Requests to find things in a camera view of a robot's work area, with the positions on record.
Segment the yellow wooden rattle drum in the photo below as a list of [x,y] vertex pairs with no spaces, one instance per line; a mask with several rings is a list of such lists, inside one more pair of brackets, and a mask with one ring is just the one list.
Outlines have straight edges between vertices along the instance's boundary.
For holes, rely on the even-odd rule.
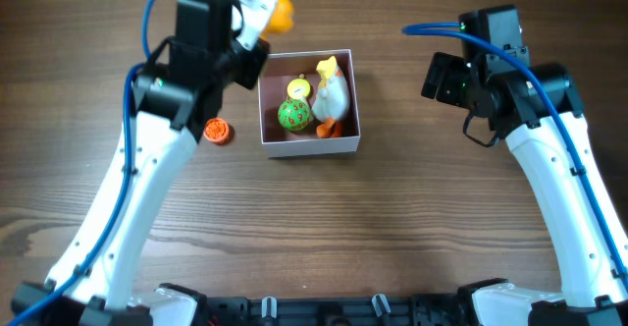
[[291,80],[287,86],[288,97],[304,103],[308,102],[311,92],[312,86],[304,74],[300,74],[297,78]]

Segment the orange dinosaur toy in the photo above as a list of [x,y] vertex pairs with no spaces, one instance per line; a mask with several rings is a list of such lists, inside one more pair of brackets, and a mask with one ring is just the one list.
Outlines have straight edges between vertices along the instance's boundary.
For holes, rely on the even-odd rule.
[[260,37],[267,40],[271,34],[288,33],[294,25],[293,15],[294,7],[290,0],[277,0],[270,22],[264,28]]

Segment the green ball with orange numbers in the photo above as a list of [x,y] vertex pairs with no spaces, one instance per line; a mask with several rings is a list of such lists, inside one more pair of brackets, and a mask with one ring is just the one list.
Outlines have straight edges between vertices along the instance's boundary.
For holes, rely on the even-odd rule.
[[307,127],[310,122],[309,105],[298,99],[289,97],[278,109],[278,121],[287,131],[299,132]]

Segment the white box with pink interior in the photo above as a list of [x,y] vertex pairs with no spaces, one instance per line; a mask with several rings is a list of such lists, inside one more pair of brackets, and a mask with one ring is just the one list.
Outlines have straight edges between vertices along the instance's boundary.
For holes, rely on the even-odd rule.
[[[349,109],[342,121],[342,136],[319,138],[317,121],[292,133],[278,119],[280,105],[288,96],[288,84],[300,75],[312,86],[310,100],[316,97],[320,75],[316,66],[334,56],[348,84]],[[271,158],[354,152],[361,139],[352,53],[348,49],[289,52],[269,56],[258,82],[261,142]]]

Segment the white plush duck toy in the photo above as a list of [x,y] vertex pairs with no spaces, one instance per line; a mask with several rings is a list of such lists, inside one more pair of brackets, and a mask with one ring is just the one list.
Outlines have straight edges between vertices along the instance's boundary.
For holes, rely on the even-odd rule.
[[317,137],[340,137],[342,136],[342,121],[350,105],[346,78],[335,56],[320,61],[316,71],[321,77],[312,105],[313,115],[320,122],[316,128]]

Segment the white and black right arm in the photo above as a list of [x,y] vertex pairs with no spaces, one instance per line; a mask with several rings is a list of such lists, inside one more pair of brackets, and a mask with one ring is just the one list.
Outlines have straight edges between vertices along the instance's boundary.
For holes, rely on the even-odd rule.
[[559,292],[505,279],[461,287],[461,325],[623,325],[627,321],[627,236],[603,183],[584,104],[557,63],[532,66],[517,9],[462,14],[412,25],[407,35],[457,38],[462,52],[436,53],[422,95],[488,122],[522,168],[556,255]]

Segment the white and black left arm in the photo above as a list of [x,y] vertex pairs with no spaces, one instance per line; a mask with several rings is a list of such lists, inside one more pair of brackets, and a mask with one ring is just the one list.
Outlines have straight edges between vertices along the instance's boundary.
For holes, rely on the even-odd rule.
[[42,284],[24,283],[17,325],[200,325],[203,295],[161,286],[135,296],[142,249],[169,187],[225,88],[252,88],[280,0],[178,0],[175,33],[127,75],[116,153],[78,233]]

